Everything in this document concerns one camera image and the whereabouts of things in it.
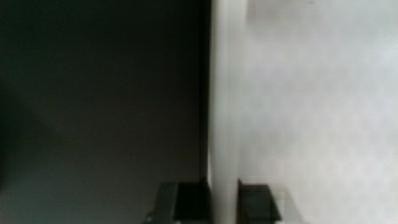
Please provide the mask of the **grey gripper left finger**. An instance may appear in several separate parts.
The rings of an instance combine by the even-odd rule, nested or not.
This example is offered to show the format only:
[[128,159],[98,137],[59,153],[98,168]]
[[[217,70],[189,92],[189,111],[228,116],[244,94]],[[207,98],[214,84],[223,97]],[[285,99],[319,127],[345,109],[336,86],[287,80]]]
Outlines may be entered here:
[[207,182],[160,184],[144,224],[212,224],[212,196]]

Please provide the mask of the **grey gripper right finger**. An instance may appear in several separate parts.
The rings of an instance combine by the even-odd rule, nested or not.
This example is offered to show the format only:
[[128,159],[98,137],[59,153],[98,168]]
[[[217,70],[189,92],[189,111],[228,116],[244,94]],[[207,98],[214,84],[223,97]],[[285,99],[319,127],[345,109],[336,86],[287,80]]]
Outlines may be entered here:
[[278,224],[281,220],[269,185],[239,182],[237,224]]

